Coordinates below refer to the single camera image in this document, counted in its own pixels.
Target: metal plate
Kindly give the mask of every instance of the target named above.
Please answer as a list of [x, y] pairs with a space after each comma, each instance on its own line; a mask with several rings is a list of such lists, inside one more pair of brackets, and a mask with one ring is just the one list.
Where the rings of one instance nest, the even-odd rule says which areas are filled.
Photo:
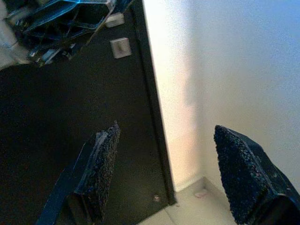
[[106, 27], [110, 28], [110, 27], [116, 27], [122, 25], [124, 23], [125, 23], [124, 15], [122, 13], [115, 13], [110, 15], [107, 18], [105, 25]]
[[115, 59], [131, 55], [129, 39], [124, 37], [111, 41], [112, 52]]

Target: floor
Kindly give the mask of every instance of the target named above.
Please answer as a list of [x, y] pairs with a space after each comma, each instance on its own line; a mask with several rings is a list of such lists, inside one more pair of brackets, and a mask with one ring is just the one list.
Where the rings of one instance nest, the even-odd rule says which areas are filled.
[[139, 225], [236, 225], [229, 210], [210, 192], [201, 191], [195, 196], [190, 186], [177, 193], [178, 203], [169, 206]]

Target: screw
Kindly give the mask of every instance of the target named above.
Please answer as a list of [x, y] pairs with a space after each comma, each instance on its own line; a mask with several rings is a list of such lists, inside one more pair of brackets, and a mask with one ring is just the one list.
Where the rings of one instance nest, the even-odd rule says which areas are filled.
[[160, 197], [159, 197], [159, 195], [154, 195], [153, 201], [155, 201], [156, 203], [160, 202]]
[[36, 55], [36, 53], [37, 53], [37, 52], [32, 51], [32, 52], [29, 53], [29, 56], [30, 56], [30, 57], [34, 57], [34, 56]]

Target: dark door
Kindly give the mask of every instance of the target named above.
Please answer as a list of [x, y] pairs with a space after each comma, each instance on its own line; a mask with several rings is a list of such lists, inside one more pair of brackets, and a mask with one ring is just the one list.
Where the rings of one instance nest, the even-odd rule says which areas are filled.
[[[118, 38], [129, 38], [132, 55], [114, 58]], [[173, 202], [146, 38], [137, 0], [125, 24], [101, 30], [71, 61], [0, 72], [1, 223], [35, 223], [63, 168], [114, 120], [121, 136], [105, 224], [136, 224]]]

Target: white wall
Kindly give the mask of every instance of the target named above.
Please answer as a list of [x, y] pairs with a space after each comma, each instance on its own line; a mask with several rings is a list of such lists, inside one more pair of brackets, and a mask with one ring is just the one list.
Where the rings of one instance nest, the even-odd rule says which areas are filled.
[[175, 188], [222, 188], [213, 141], [257, 141], [300, 191], [300, 2], [144, 0]]
[[187, 88], [195, 71], [187, 16], [191, 5], [144, 0], [144, 6], [173, 182], [180, 191], [203, 176], [197, 91]]
[[300, 192], [300, 1], [203, 0], [195, 9], [206, 176], [222, 189], [213, 141], [222, 124], [261, 144]]

